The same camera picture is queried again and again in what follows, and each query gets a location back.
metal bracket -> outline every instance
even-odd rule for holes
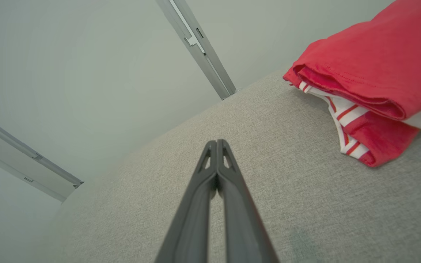
[[[217,190],[224,199],[227,262],[278,262],[230,146],[218,140],[206,144],[156,263],[207,262],[209,203]]]
[[[84,182],[83,181],[81,181],[80,183],[79,183],[79,185],[72,185],[72,186],[74,186],[74,189],[77,189],[77,187],[79,187],[81,184],[83,184]]]
[[[60,177],[64,178],[70,183],[75,183],[80,185],[82,182],[79,178],[75,177],[74,175],[68,173],[63,168],[57,166],[52,161],[48,160],[47,158],[43,157],[40,153],[37,153],[34,149],[27,146],[25,143],[21,142],[20,140],[16,139],[14,136],[10,135],[7,131],[3,130],[0,127],[0,139],[8,143],[10,146],[16,148],[20,152],[24,153],[28,157],[35,160],[37,163],[45,166],[52,172],[56,173]]]
[[[185,0],[156,0],[165,17],[223,100],[235,85]]]

gray upholstered surface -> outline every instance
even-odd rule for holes
[[[225,138],[282,262],[421,258],[421,134],[372,169],[339,152],[327,105],[276,72],[86,182],[61,206],[39,262],[152,262],[208,140]],[[223,262],[223,202],[209,257]]]

beige couch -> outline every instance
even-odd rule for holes
[[[234,152],[281,262],[421,259],[421,133],[368,168],[339,152],[322,100],[275,72],[130,155],[69,196],[38,262],[152,262],[205,143]],[[211,203],[209,259],[225,261],[223,202]]]

gray fabric surface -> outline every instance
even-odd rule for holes
[[[372,169],[339,152],[325,102],[276,72],[85,182],[63,203],[39,262],[152,262],[200,153],[226,139],[281,262],[421,259],[421,134]],[[225,261],[223,202],[209,258]]]

folded clothing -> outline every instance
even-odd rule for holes
[[[328,103],[341,152],[371,167],[398,157],[421,129],[421,0],[310,44],[284,79]]]

